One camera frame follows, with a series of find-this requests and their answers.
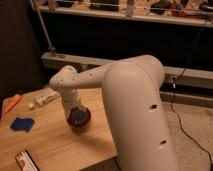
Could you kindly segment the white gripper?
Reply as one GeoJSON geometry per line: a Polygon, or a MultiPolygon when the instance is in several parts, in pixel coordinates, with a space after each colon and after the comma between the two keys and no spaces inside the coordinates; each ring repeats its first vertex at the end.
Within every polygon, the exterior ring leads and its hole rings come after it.
{"type": "Polygon", "coordinates": [[[64,111],[69,113],[72,109],[81,105],[81,98],[77,90],[70,90],[61,94],[64,111]]]}

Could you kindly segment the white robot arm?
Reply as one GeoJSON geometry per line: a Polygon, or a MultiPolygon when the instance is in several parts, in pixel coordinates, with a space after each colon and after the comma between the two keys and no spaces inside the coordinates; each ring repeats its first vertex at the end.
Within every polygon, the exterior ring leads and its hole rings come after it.
{"type": "Polygon", "coordinates": [[[142,55],[78,73],[65,66],[50,80],[66,111],[77,105],[77,91],[101,88],[104,109],[122,171],[179,171],[159,89],[161,62],[142,55]]]}

